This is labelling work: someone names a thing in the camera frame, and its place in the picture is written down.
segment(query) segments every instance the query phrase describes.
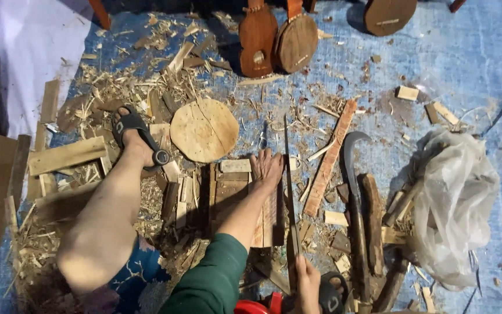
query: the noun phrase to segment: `sickle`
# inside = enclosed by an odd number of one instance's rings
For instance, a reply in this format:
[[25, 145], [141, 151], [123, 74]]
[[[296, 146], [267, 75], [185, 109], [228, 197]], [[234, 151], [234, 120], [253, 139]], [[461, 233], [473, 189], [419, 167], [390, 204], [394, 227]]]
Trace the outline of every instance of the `sickle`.
[[354, 196], [359, 195], [358, 181], [356, 180], [354, 170], [354, 144], [359, 140], [371, 141], [369, 135], [364, 132], [354, 131], [346, 135], [344, 139], [344, 165], [346, 167], [346, 175], [350, 184], [350, 191]]

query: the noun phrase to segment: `green sleeve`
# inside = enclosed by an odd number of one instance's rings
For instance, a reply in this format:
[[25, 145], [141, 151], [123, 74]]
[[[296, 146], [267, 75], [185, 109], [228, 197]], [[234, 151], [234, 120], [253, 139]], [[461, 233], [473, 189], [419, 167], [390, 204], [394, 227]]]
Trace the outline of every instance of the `green sleeve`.
[[247, 250], [238, 240], [217, 233], [199, 265], [181, 277], [160, 314], [233, 314], [246, 261]]

